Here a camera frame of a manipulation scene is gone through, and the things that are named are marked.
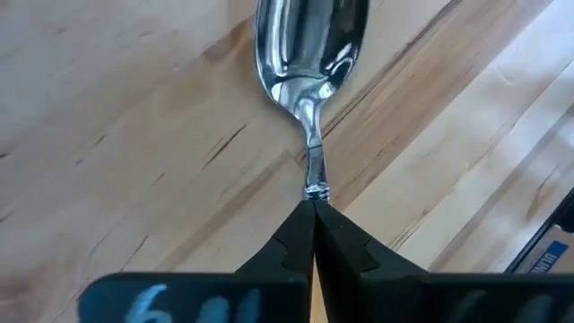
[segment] wood grain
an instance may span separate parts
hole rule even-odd
[[[256,2],[0,4],[3,322],[76,321],[112,272],[231,272],[295,207]],[[570,190],[574,4],[370,4],[323,115],[334,204],[422,266],[501,271]]]

